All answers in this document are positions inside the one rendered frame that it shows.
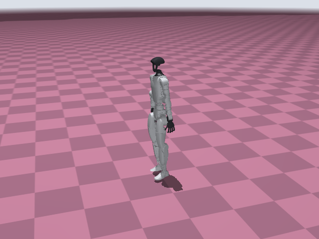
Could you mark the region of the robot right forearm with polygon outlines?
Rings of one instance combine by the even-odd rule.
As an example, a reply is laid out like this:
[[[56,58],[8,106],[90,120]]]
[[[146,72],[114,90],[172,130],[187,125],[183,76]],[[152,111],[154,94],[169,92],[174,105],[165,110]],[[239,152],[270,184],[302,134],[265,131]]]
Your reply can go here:
[[[156,103],[153,101],[153,98],[150,96],[151,108],[156,108]]]

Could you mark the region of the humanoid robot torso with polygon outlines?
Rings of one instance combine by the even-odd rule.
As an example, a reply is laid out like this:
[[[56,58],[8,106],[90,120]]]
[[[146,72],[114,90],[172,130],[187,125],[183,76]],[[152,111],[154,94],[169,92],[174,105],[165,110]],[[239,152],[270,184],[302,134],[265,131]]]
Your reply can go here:
[[[155,73],[156,74],[156,73]],[[164,109],[164,105],[162,104],[162,99],[164,97],[162,86],[160,85],[160,78],[166,77],[166,75],[158,74],[159,76],[155,76],[155,74],[151,77],[151,88],[152,88],[152,96],[153,101],[156,103],[156,108],[154,108],[154,117],[158,120],[161,114],[166,116],[166,111]]]

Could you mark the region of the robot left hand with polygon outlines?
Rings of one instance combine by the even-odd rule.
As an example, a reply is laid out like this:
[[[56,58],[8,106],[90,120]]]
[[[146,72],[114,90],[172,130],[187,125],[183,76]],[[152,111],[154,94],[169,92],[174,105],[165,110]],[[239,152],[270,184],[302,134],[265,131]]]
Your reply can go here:
[[[167,123],[167,126],[166,126],[165,130],[166,130],[167,127],[168,127],[168,132],[167,132],[167,133],[171,133],[171,132],[175,131],[174,123],[172,122],[173,119],[172,119],[172,120],[168,120],[168,116],[167,116],[166,118],[167,118],[167,122],[168,122],[168,123]]]

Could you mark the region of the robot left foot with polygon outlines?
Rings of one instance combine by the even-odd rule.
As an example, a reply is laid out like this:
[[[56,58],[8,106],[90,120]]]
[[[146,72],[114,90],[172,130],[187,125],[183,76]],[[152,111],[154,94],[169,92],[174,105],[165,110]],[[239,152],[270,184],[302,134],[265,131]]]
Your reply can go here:
[[[154,179],[155,180],[161,180],[163,179],[164,177],[167,177],[169,175],[168,171],[166,170],[166,173],[163,174],[163,172],[161,172],[159,175],[157,175]]]

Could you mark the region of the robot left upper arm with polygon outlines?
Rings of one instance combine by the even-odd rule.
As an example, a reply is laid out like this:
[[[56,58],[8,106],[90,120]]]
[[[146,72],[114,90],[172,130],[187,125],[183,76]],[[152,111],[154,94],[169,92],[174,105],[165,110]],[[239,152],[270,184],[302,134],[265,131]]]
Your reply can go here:
[[[169,96],[169,81],[167,78],[165,77],[162,77],[159,79],[160,80],[160,85],[162,86],[162,91],[163,91],[163,94],[164,94],[164,97],[162,99],[162,102],[165,104],[165,99],[166,98],[169,98],[170,99],[170,96]]]

